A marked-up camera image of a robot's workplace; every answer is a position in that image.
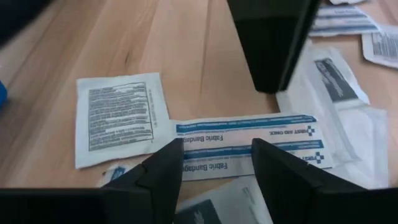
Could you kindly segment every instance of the white packet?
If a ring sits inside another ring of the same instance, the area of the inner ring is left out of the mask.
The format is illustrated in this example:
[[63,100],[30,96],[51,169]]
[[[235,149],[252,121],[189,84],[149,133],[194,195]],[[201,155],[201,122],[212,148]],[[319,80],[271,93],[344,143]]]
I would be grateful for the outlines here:
[[398,27],[380,27],[378,33],[362,35],[363,55],[370,62],[398,68]]
[[119,178],[121,175],[127,173],[129,170],[134,168],[136,165],[131,164],[114,164],[111,165],[105,172],[102,173],[102,178],[99,180],[97,186],[102,187],[105,184],[111,182],[114,179]]
[[175,137],[158,73],[77,80],[75,167],[158,151]]
[[325,148],[336,166],[358,159],[349,142],[330,96],[322,82],[311,53],[312,44],[305,44],[289,87],[276,94],[283,113],[311,114],[317,118],[325,139]]
[[320,6],[310,37],[379,32],[376,22],[356,6]]
[[254,176],[240,177],[177,206],[174,224],[272,224]]
[[365,106],[339,114],[361,160],[326,171],[367,189],[388,187],[387,111]]
[[370,104],[353,71],[334,47],[314,47],[312,57],[337,110]]
[[329,0],[332,4],[357,4],[368,0]]
[[182,180],[253,175],[251,143],[261,138],[319,168],[333,167],[313,116],[265,114],[176,121],[184,141]]

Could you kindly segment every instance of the blue stripe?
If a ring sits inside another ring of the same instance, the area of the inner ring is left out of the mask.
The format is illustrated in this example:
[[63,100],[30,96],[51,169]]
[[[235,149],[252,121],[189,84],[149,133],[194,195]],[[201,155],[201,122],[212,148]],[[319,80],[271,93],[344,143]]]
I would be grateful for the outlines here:
[[351,14],[351,15],[317,16],[316,19],[346,19],[346,18],[368,18],[368,17],[364,14]]
[[184,159],[199,159],[216,156],[235,156],[251,154],[251,146],[221,147],[214,149],[198,149],[184,153]]
[[363,25],[363,26],[339,26],[339,27],[326,27],[326,28],[315,28],[311,30],[312,32],[339,32],[339,31],[351,31],[351,30],[378,30],[375,25]]
[[302,149],[323,149],[323,143],[321,140],[311,141],[295,141],[295,142],[280,142],[273,143],[274,146],[284,151],[296,151]]
[[[287,128],[287,125],[275,125],[275,126],[260,126],[260,127],[249,127],[249,128],[233,128],[227,130],[204,130],[204,131],[195,131],[195,134],[211,134],[211,133],[226,133],[229,131],[237,131],[237,130],[255,130],[255,129],[273,129],[273,128]],[[177,133],[178,136],[184,136],[184,133]]]
[[323,5],[319,6],[319,9],[354,9],[356,8],[355,6],[328,6],[328,5]]
[[193,180],[182,180],[182,181],[191,182],[191,181],[198,181],[198,180],[215,180],[215,179],[221,180],[221,179],[235,178],[235,177],[247,177],[247,176],[250,176],[250,175],[254,176],[254,173],[253,174],[246,174],[246,175],[226,175],[226,176],[222,176],[222,177],[204,177],[203,179],[196,178],[196,179],[193,179]]
[[[322,149],[323,143],[321,140],[312,141],[294,141],[294,142],[278,142],[273,145],[284,151],[296,151],[303,149]],[[184,152],[184,160],[200,159],[217,156],[236,156],[251,154],[251,145],[248,146],[233,146],[233,147],[219,147],[213,149],[197,149]]]
[[298,116],[284,116],[276,118],[245,119],[245,120],[224,121],[224,122],[215,121],[215,122],[202,122],[195,124],[178,124],[176,125],[176,128],[177,128],[177,133],[189,133],[193,131],[254,128],[261,126],[311,123],[316,121],[317,120],[313,116],[298,115]]

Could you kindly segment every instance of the first aid logo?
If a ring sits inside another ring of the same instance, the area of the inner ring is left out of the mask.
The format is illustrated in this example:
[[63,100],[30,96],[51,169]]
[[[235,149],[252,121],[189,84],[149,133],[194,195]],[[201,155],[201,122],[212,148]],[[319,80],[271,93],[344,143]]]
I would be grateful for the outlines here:
[[315,156],[304,156],[302,159],[305,161],[316,161],[317,164],[321,164],[322,160],[325,159],[325,156],[321,155],[320,152],[316,152]]
[[312,136],[312,133],[315,133],[315,129],[313,129],[310,125],[307,128],[308,136]]

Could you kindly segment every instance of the blue object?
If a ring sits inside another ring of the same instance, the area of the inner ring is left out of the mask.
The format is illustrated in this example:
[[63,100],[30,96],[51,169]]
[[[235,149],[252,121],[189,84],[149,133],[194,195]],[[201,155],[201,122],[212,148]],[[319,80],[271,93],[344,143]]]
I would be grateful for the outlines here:
[[7,99],[7,90],[6,87],[0,81],[0,107]]

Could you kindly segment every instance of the wood grain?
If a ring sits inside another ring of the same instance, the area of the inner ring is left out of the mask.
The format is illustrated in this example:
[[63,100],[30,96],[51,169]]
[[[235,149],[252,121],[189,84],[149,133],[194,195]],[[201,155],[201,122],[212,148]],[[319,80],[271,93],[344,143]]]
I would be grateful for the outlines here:
[[[386,24],[396,24],[397,6],[361,5]],[[364,61],[358,36],[315,42],[340,49],[372,105],[389,111],[397,183],[397,70]],[[160,72],[172,119],[278,112],[254,89],[225,0],[58,0],[0,51],[0,64],[10,95],[0,110],[0,187],[92,187],[111,164],[147,157],[74,169],[78,78]],[[229,181],[183,183],[180,200]]]

